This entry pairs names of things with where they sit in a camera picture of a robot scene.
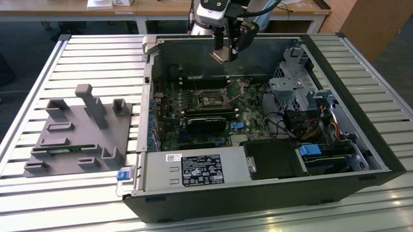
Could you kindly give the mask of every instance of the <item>blue tab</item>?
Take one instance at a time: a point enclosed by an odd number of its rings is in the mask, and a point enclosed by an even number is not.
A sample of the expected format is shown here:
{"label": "blue tab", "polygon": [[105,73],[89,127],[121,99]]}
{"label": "blue tab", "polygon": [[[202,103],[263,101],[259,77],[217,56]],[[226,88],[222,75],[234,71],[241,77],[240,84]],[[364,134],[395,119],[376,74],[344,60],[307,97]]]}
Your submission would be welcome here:
{"label": "blue tab", "polygon": [[303,156],[320,156],[321,155],[321,150],[317,144],[304,144],[299,148],[299,151]]}
{"label": "blue tab", "polygon": [[237,129],[241,129],[244,127],[245,127],[245,123],[244,122],[237,123]]}
{"label": "blue tab", "polygon": [[130,171],[120,171],[117,175],[117,179],[118,181],[130,180],[132,179]]}

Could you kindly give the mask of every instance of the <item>warning label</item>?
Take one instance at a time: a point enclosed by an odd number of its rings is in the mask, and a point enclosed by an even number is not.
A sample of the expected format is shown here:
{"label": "warning label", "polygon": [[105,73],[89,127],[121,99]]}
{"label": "warning label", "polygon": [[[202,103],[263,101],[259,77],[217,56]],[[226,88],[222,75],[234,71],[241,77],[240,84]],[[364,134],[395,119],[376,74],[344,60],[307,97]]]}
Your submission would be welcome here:
{"label": "warning label", "polygon": [[185,187],[225,183],[220,155],[182,157],[181,164]]}

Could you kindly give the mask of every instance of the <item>wooden desk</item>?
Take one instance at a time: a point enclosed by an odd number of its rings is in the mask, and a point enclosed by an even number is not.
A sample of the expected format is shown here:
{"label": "wooden desk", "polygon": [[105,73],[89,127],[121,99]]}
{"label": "wooden desk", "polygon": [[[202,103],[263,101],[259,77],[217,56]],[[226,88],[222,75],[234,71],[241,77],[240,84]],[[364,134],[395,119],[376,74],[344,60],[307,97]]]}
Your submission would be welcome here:
{"label": "wooden desk", "polygon": [[87,0],[0,0],[0,21],[136,21],[132,6],[87,10]]}
{"label": "wooden desk", "polygon": [[325,0],[333,9],[323,33],[343,32],[373,62],[413,14],[413,0]]}
{"label": "wooden desk", "polygon": [[[313,0],[289,4],[289,12],[276,8],[271,20],[312,21],[309,33],[317,33],[331,10]],[[0,0],[0,21],[122,21],[134,20],[140,33],[148,34],[149,20],[188,20],[190,0],[136,0],[133,6],[89,11],[87,0]]]}
{"label": "wooden desk", "polygon": [[[150,20],[186,20],[190,9],[190,0],[140,0],[137,8],[137,23],[140,31],[148,33],[146,21]],[[305,0],[303,4],[289,4],[289,12],[276,8],[271,20],[303,20],[312,21],[309,33],[319,33],[325,17],[332,13],[331,10],[324,10],[319,7],[313,0]]]}

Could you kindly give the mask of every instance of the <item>metal bracket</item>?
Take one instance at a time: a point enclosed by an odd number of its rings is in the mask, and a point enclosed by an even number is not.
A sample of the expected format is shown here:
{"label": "metal bracket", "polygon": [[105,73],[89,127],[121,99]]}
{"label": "metal bracket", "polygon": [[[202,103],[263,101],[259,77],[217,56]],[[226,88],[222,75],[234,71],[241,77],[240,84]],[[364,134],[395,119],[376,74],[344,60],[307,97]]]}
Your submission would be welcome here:
{"label": "metal bracket", "polygon": [[157,45],[158,45],[158,36],[157,35],[148,35],[146,37],[144,37],[144,40],[142,40],[144,54],[149,55],[154,51],[157,51],[158,50]]}

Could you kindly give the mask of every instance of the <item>metal slatted platform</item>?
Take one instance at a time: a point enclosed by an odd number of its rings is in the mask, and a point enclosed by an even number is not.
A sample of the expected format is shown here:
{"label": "metal slatted platform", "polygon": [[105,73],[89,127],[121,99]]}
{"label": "metal slatted platform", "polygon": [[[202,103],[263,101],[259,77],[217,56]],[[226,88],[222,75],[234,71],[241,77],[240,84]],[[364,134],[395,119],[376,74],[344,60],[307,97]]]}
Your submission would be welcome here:
{"label": "metal slatted platform", "polygon": [[[49,99],[82,104],[89,83],[103,103],[134,104],[128,165],[136,162],[145,61],[142,36],[73,36],[59,41],[0,145],[0,231],[408,231],[413,224],[413,114],[345,38],[312,36],[408,173],[339,203],[145,224],[116,193],[117,172],[23,178],[23,167],[49,117]],[[324,76],[320,82],[329,88]]]}

